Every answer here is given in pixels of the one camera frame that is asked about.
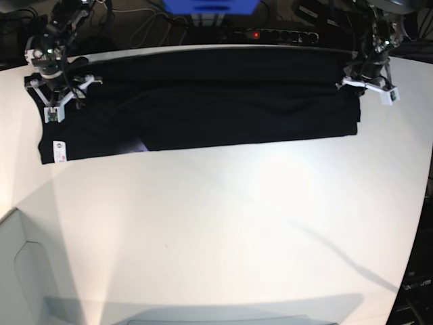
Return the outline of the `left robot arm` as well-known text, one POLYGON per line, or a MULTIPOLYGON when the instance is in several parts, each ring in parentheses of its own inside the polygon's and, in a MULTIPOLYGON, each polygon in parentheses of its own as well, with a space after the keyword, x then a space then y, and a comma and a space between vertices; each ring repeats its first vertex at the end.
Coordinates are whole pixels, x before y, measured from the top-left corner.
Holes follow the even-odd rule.
POLYGON ((374 91, 394 88, 390 52, 407 37, 404 16, 425 7, 425 1, 355 1, 360 22, 353 28, 356 56, 344 68, 337 88, 351 86, 374 91))

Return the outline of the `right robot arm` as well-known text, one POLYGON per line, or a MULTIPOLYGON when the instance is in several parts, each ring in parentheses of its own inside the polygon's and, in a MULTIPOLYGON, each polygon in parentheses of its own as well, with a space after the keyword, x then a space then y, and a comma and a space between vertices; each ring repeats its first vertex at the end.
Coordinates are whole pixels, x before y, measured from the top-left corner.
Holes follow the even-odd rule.
POLYGON ((25 79, 25 88, 31 89, 39 97, 46 123, 62 122, 65 108, 72 100, 78 109, 82 108, 88 87, 102 83, 102 78, 92 74, 83 77, 68 75, 71 68, 88 63, 85 57, 68 63, 68 50, 72 48, 78 29, 89 18, 96 3, 58 1, 43 32, 27 41, 24 57, 35 73, 25 79))

